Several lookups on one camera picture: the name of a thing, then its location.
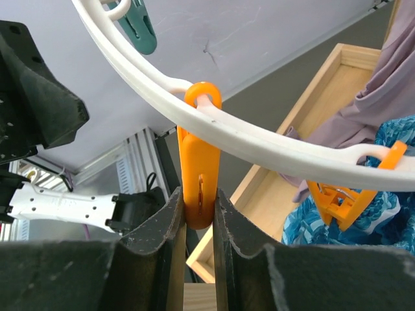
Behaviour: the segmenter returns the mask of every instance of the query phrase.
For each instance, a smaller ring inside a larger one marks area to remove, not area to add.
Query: blue patterned fabric
[[[391,147],[397,140],[409,146],[406,155],[415,156],[415,116],[382,124],[375,144]],[[379,163],[378,159],[368,157],[364,165],[377,167]],[[325,225],[309,196],[287,217],[282,242],[388,245],[415,255],[415,192],[379,192],[345,232],[340,231],[334,219],[330,225]]]

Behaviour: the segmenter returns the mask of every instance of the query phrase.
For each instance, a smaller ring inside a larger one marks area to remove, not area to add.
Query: green clothespin
[[[111,10],[117,5],[118,2],[108,3]],[[156,50],[156,35],[143,0],[131,0],[130,9],[118,22],[141,54],[149,55]]]

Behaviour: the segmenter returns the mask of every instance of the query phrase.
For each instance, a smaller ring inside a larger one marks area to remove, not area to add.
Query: purple cloth
[[[409,115],[415,115],[415,0],[402,0],[365,89],[305,141],[330,148],[372,143],[382,123]],[[286,135],[299,139],[293,128]],[[304,180],[283,177],[299,187],[294,202],[309,195]]]

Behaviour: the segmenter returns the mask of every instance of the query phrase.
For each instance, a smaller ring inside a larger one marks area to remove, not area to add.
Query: clothespin
[[[210,95],[212,103],[222,109],[220,91],[209,82],[193,84],[184,101],[196,107],[200,95]],[[191,229],[204,229],[212,221],[218,185],[220,149],[177,127],[185,219]]]
[[[116,2],[108,3],[111,10],[117,5]],[[143,0],[132,0],[130,9],[118,22],[141,54],[149,55],[156,50],[156,35]]]
[[[377,168],[393,170],[405,154],[407,145],[396,141]],[[376,190],[362,190],[360,193],[346,187],[337,187],[307,181],[318,212],[326,225],[333,217],[340,230],[347,230],[375,198]]]

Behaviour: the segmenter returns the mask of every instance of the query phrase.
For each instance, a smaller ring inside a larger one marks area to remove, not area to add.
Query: wooden tray
[[[369,81],[380,50],[338,44],[303,95],[278,128],[284,134],[293,126],[306,138],[327,118],[347,105]],[[281,239],[296,188],[276,172],[254,165],[231,197],[236,208],[276,240]],[[187,259],[205,282],[215,282],[212,227]]]

